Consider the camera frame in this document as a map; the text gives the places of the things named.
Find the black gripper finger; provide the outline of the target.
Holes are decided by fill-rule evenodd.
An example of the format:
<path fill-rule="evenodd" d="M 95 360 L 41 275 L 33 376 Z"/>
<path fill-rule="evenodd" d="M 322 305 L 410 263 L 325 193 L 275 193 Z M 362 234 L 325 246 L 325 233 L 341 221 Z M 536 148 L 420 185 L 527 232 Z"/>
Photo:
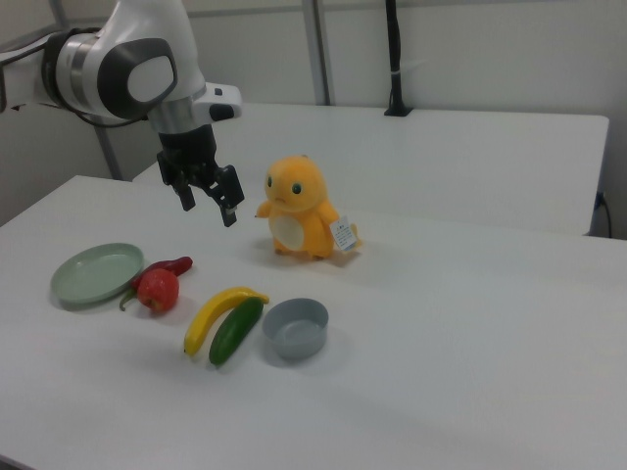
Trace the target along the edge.
<path fill-rule="evenodd" d="M 210 168 L 201 188 L 218 205 L 223 225 L 232 226 L 237 221 L 237 207 L 245 199 L 236 168 L 233 165 Z"/>
<path fill-rule="evenodd" d="M 178 196 L 182 208 L 188 212 L 196 203 L 190 186 L 187 165 L 180 151 L 161 151 L 157 163 L 163 183 Z"/>

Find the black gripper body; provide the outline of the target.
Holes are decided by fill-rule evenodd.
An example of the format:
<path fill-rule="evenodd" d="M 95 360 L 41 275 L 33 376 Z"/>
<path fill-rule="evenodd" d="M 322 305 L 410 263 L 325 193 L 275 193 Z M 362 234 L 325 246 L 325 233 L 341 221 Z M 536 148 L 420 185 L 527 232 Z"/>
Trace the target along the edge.
<path fill-rule="evenodd" d="M 176 187 L 186 185 L 210 189 L 215 184 L 216 140 L 213 127 L 204 124 L 182 133 L 158 134 L 162 151 L 157 156 L 163 182 Z"/>

